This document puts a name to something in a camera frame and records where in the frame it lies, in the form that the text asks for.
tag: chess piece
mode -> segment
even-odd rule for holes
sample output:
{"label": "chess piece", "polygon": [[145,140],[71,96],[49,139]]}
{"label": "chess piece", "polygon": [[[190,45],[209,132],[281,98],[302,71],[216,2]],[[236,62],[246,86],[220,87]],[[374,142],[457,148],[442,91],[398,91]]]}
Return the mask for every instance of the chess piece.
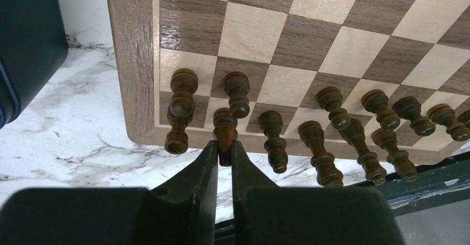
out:
{"label": "chess piece", "polygon": [[406,181],[418,179],[415,164],[408,158],[408,152],[397,147],[396,133],[394,131],[380,128],[372,133],[371,138],[378,147],[385,149],[389,153],[387,162],[394,166],[395,172],[400,177]]}
{"label": "chess piece", "polygon": [[385,130],[394,130],[400,126],[400,118],[389,106],[389,97],[384,91],[376,89],[366,93],[361,99],[366,111],[377,114],[377,122]]}
{"label": "chess piece", "polygon": [[282,117],[276,111],[267,111],[258,118],[259,128],[268,140],[264,143],[264,149],[268,152],[268,161],[275,173],[284,173],[287,170],[287,142],[279,137],[282,130]]}
{"label": "chess piece", "polygon": [[242,119],[249,114],[248,77],[243,72],[231,72],[224,78],[224,91],[230,96],[228,105],[235,118]]}
{"label": "chess piece", "polygon": [[464,123],[457,122],[455,110],[448,104],[438,104],[429,109],[427,116],[432,122],[447,127],[446,132],[455,141],[466,141],[470,138],[470,129]]}
{"label": "chess piece", "polygon": [[354,147],[359,157],[357,163],[362,166],[366,173],[366,179],[375,185],[383,184],[387,181],[385,176],[387,171],[377,161],[377,154],[371,152],[366,145],[364,127],[358,119],[351,119],[351,124],[344,130],[340,130],[341,137]]}
{"label": "chess piece", "polygon": [[181,118],[175,116],[170,107],[166,113],[166,118],[170,122],[171,130],[166,135],[165,150],[174,155],[180,155],[188,150],[188,135],[185,130],[188,124],[192,121],[192,113],[188,116]]}
{"label": "chess piece", "polygon": [[398,100],[393,109],[399,117],[411,121],[410,128],[419,136],[429,136],[436,130],[428,117],[421,116],[421,104],[412,96]]}
{"label": "chess piece", "polygon": [[297,129],[300,139],[311,150],[310,163],[315,167],[316,181],[324,187],[342,187],[343,173],[334,164],[335,157],[325,150],[323,129],[316,121],[302,123]]}
{"label": "chess piece", "polygon": [[322,109],[330,113],[328,119],[330,119],[331,125],[335,129],[344,130],[349,126],[351,119],[348,111],[341,107],[343,96],[338,88],[334,86],[326,87],[316,94],[316,100]]}
{"label": "chess piece", "polygon": [[470,128],[470,110],[461,113],[457,121],[464,123],[466,127]]}
{"label": "chess piece", "polygon": [[213,123],[212,136],[217,141],[219,163],[221,166],[231,166],[232,143],[238,138],[237,119],[228,108],[220,108],[214,112]]}
{"label": "chess piece", "polygon": [[194,109],[192,95],[197,91],[198,79],[196,73],[189,69],[179,69],[171,76],[170,87],[173,96],[170,110],[174,116],[184,118]]}

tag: wooden chess piece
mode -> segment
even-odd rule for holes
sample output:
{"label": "wooden chess piece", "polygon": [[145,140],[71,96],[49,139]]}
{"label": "wooden chess piece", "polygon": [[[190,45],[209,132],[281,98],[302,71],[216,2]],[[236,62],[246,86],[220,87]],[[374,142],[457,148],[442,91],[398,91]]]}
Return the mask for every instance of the wooden chess piece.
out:
{"label": "wooden chess piece", "polygon": [[231,166],[232,143],[238,138],[237,119],[228,108],[220,108],[214,112],[214,131],[212,136],[217,141],[219,163],[221,166]]}
{"label": "wooden chess piece", "polygon": [[377,122],[385,130],[394,130],[400,126],[400,118],[389,106],[389,97],[384,91],[376,89],[366,93],[361,99],[366,111],[377,114]]}
{"label": "wooden chess piece", "polygon": [[179,69],[173,73],[170,88],[173,96],[170,110],[174,116],[184,118],[194,110],[192,95],[197,91],[198,79],[196,73],[189,69]]}
{"label": "wooden chess piece", "polygon": [[466,141],[470,138],[470,129],[464,123],[458,122],[453,110],[448,104],[438,104],[429,109],[427,116],[432,122],[447,127],[446,132],[455,141]]}
{"label": "wooden chess piece", "polygon": [[165,150],[174,155],[180,155],[188,150],[188,135],[186,134],[186,127],[192,121],[193,114],[190,113],[187,117],[181,118],[175,116],[170,107],[166,113],[166,118],[170,122],[171,130],[166,135]]}
{"label": "wooden chess piece", "polygon": [[248,77],[243,72],[231,72],[224,78],[224,91],[230,96],[228,105],[235,118],[242,119],[249,114]]}
{"label": "wooden chess piece", "polygon": [[470,128],[470,110],[461,113],[457,121],[464,123],[466,127]]}
{"label": "wooden chess piece", "polygon": [[325,150],[324,133],[320,123],[307,121],[297,129],[300,139],[311,150],[310,163],[315,167],[316,181],[324,187],[342,187],[343,173],[335,167],[335,157]]}
{"label": "wooden chess piece", "polygon": [[380,128],[372,133],[371,138],[378,147],[385,149],[389,153],[387,162],[394,166],[395,172],[400,177],[406,181],[418,179],[416,166],[408,158],[408,152],[397,147],[396,133],[394,131]]}
{"label": "wooden chess piece", "polygon": [[421,116],[421,104],[413,96],[398,100],[393,109],[399,117],[411,121],[410,128],[419,136],[429,136],[436,130],[428,117]]}
{"label": "wooden chess piece", "polygon": [[356,150],[357,155],[359,155],[357,163],[364,169],[366,179],[372,181],[375,185],[385,183],[387,181],[385,178],[387,171],[377,160],[377,154],[371,152],[366,145],[366,136],[361,122],[358,119],[351,119],[349,127],[340,130],[339,134]]}
{"label": "wooden chess piece", "polygon": [[284,173],[287,170],[287,142],[279,137],[282,130],[282,117],[276,111],[267,111],[258,118],[259,128],[268,140],[264,143],[264,149],[268,152],[268,161],[275,173]]}
{"label": "wooden chess piece", "polygon": [[320,107],[330,114],[328,119],[331,121],[331,125],[337,130],[346,129],[351,123],[348,111],[342,108],[343,96],[339,89],[331,86],[319,91],[316,94],[316,100]]}

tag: chessboard border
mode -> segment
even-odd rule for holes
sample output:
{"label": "chessboard border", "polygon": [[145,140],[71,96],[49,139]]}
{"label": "chessboard border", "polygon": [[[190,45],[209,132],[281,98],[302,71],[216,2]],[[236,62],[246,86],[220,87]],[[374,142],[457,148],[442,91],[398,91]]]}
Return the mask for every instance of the chessboard border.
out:
{"label": "chessboard border", "polygon": [[[167,127],[156,127],[158,118],[155,104],[159,102],[160,82],[155,79],[159,72],[159,6],[154,0],[108,0],[111,30],[115,47],[117,73],[121,89],[126,131],[136,144],[162,145]],[[212,133],[187,130],[189,146],[203,148],[212,140]],[[239,135],[249,152],[266,153],[264,136]],[[308,148],[298,139],[286,139],[286,151],[296,155],[311,156]],[[416,164],[429,165],[440,162],[463,144],[452,142],[440,151],[408,149],[410,159]],[[325,147],[333,154],[338,152],[356,159],[354,149],[346,143],[326,142]],[[377,152],[379,160],[385,161],[386,152],[377,146],[369,146]]]}

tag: wooden chessboard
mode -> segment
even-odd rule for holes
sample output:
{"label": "wooden chessboard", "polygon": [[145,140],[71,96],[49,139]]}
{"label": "wooden chessboard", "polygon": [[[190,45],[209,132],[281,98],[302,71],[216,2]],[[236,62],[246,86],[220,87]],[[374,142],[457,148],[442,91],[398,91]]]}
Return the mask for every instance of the wooden chessboard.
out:
{"label": "wooden chessboard", "polygon": [[[325,147],[339,159],[357,154],[333,129],[316,102],[338,87],[343,108],[359,119],[370,149],[376,117],[361,106],[381,89],[390,105],[414,96],[425,115],[447,103],[457,115],[470,109],[470,0],[109,0],[119,82],[129,138],[163,145],[171,74],[192,69],[199,78],[189,147],[212,139],[213,112],[228,107],[223,78],[242,71],[251,85],[250,114],[238,121],[248,152],[265,152],[258,116],[278,111],[289,155],[311,156],[297,127],[316,120]],[[402,120],[398,145],[416,164],[433,164],[464,143],[445,127],[419,137]]]}

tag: gripped chess piece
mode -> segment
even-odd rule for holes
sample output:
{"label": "gripped chess piece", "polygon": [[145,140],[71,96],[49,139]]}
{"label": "gripped chess piece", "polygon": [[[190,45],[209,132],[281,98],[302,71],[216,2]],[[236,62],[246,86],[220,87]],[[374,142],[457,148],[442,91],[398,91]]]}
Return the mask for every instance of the gripped chess piece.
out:
{"label": "gripped chess piece", "polygon": [[188,135],[186,134],[186,127],[191,123],[192,117],[192,113],[184,118],[175,116],[168,107],[166,118],[170,122],[171,130],[165,138],[165,150],[167,152],[174,155],[180,155],[188,150]]}
{"label": "gripped chess piece", "polygon": [[432,122],[445,126],[446,132],[455,141],[466,141],[470,138],[470,129],[464,123],[458,122],[453,110],[448,104],[438,104],[431,107],[426,114]]}
{"label": "gripped chess piece", "polygon": [[470,128],[470,110],[461,113],[457,121],[464,123],[466,127]]}
{"label": "gripped chess piece", "polygon": [[342,187],[343,173],[335,167],[335,157],[325,150],[324,133],[320,123],[316,121],[304,122],[297,131],[302,142],[313,154],[310,163],[316,169],[318,184],[324,187]]}
{"label": "gripped chess piece", "polygon": [[337,130],[346,129],[351,123],[348,111],[342,108],[343,96],[338,88],[331,86],[319,91],[316,94],[316,100],[320,107],[330,114],[328,119],[331,121],[331,125]]}
{"label": "gripped chess piece", "polygon": [[232,165],[232,143],[238,138],[237,119],[228,108],[220,108],[214,112],[214,131],[212,136],[217,141],[219,164]]}
{"label": "gripped chess piece", "polygon": [[259,128],[268,140],[264,143],[264,149],[268,152],[268,162],[275,173],[284,173],[287,170],[287,142],[279,137],[283,122],[281,115],[276,111],[267,111],[258,118]]}
{"label": "gripped chess piece", "polygon": [[184,118],[194,110],[192,95],[197,91],[198,79],[196,73],[189,69],[179,69],[173,73],[170,88],[173,96],[170,110],[174,116]]}
{"label": "gripped chess piece", "polygon": [[361,104],[366,111],[377,115],[377,122],[385,130],[394,130],[400,125],[400,118],[389,106],[389,97],[384,91],[376,89],[366,93]]}
{"label": "gripped chess piece", "polygon": [[358,119],[351,119],[351,124],[344,130],[340,130],[341,137],[354,147],[359,156],[357,163],[362,166],[366,175],[366,179],[372,181],[375,185],[383,184],[387,181],[385,176],[387,171],[380,165],[377,160],[377,154],[371,152],[366,145],[366,136],[364,127]]}
{"label": "gripped chess piece", "polygon": [[249,114],[248,77],[243,72],[231,72],[224,78],[224,91],[230,97],[228,105],[235,118],[242,119]]}
{"label": "gripped chess piece", "polygon": [[402,119],[411,121],[410,128],[419,136],[429,136],[436,126],[426,116],[421,116],[421,104],[413,96],[408,96],[394,103],[393,110]]}
{"label": "gripped chess piece", "polygon": [[394,131],[380,128],[372,133],[371,138],[378,147],[385,149],[389,153],[387,162],[394,166],[395,172],[400,177],[406,181],[418,179],[416,166],[408,158],[408,152],[397,147],[396,133]]}

